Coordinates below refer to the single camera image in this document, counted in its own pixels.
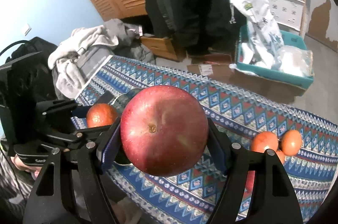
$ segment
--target white bag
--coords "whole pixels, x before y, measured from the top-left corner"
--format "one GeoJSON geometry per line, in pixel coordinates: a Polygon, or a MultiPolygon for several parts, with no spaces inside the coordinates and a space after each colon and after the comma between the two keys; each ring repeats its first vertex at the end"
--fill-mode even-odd
{"type": "Polygon", "coordinates": [[[229,0],[247,18],[249,47],[266,66],[277,61],[276,51],[284,45],[278,24],[270,12],[268,0],[229,0]]]}

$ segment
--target cable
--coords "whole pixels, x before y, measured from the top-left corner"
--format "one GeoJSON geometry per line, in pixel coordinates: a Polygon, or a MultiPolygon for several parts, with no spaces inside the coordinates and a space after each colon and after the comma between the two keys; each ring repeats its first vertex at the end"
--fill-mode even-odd
{"type": "Polygon", "coordinates": [[[3,53],[5,51],[7,51],[8,49],[10,49],[11,47],[15,46],[15,45],[18,45],[18,44],[29,44],[31,45],[36,51],[38,51],[38,49],[34,46],[33,43],[31,43],[30,41],[28,40],[20,40],[20,41],[16,41],[10,45],[8,45],[7,47],[5,47],[1,52],[0,52],[0,56],[3,55],[3,53]]]}
{"type": "Polygon", "coordinates": [[[6,159],[8,165],[10,166],[10,168],[11,168],[11,170],[12,170],[12,173],[14,174],[16,184],[18,185],[18,189],[19,189],[19,191],[20,191],[20,194],[21,194],[21,196],[22,196],[22,199],[25,201],[25,204],[26,204],[26,203],[27,203],[27,200],[26,200],[25,196],[23,195],[22,189],[21,189],[20,184],[19,184],[19,181],[18,181],[18,177],[16,176],[16,174],[15,174],[15,172],[14,172],[14,169],[13,169],[12,165],[10,164],[9,160],[7,159],[7,156],[5,155],[4,151],[2,150],[1,144],[0,144],[0,150],[1,150],[1,153],[2,153],[2,155],[4,156],[4,158],[6,159]]]}

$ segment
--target red apple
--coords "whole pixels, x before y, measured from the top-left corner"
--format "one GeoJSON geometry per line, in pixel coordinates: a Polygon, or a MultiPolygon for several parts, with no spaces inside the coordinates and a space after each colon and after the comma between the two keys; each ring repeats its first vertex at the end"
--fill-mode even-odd
{"type": "Polygon", "coordinates": [[[253,186],[254,181],[255,181],[255,171],[249,171],[245,184],[245,188],[249,193],[252,193],[252,190],[254,189],[253,186]]]}
{"type": "Polygon", "coordinates": [[[200,103],[173,86],[139,92],[121,117],[121,141],[141,171],[173,176],[193,167],[207,144],[208,121],[200,103]]]}

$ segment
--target teal plastic bin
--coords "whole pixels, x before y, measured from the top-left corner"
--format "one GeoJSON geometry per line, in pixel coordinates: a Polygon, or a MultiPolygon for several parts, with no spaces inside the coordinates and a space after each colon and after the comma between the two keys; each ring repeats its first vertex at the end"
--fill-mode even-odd
{"type": "MultiPolygon", "coordinates": [[[[282,33],[282,37],[283,37],[285,45],[295,46],[299,49],[307,50],[302,37],[295,35],[293,33],[290,33],[290,32],[286,32],[286,31],[281,31],[281,33],[282,33]]],[[[239,44],[241,42],[248,41],[248,31],[247,31],[246,25],[242,26],[240,29],[239,40],[240,40],[239,44]]],[[[250,71],[250,72],[257,74],[260,77],[264,77],[264,78],[274,80],[274,81],[288,83],[294,86],[298,86],[305,90],[307,90],[310,87],[310,85],[313,83],[313,80],[314,80],[313,76],[300,77],[300,76],[295,76],[292,74],[286,74],[280,71],[274,71],[271,69],[266,69],[266,68],[250,65],[250,64],[244,64],[240,62],[240,57],[242,55],[241,46],[238,46],[237,50],[238,50],[237,51],[237,68],[240,70],[250,71]]]]}

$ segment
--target metal screw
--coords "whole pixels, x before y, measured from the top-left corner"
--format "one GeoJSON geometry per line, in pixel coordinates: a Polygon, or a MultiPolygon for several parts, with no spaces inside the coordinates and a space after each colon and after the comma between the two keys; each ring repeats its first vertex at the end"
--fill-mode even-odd
{"type": "Polygon", "coordinates": [[[268,155],[275,155],[275,152],[274,152],[274,150],[272,150],[272,149],[267,149],[267,150],[266,150],[266,153],[267,153],[268,155]]]}
{"type": "Polygon", "coordinates": [[[53,148],[52,154],[57,154],[59,153],[60,149],[59,148],[53,148]]]}
{"type": "Polygon", "coordinates": [[[239,150],[241,148],[241,144],[239,143],[232,143],[231,146],[236,150],[239,150]]]}
{"type": "Polygon", "coordinates": [[[88,142],[87,144],[86,144],[86,147],[88,148],[88,149],[91,149],[91,148],[93,148],[93,147],[95,147],[95,142],[88,142]]]}

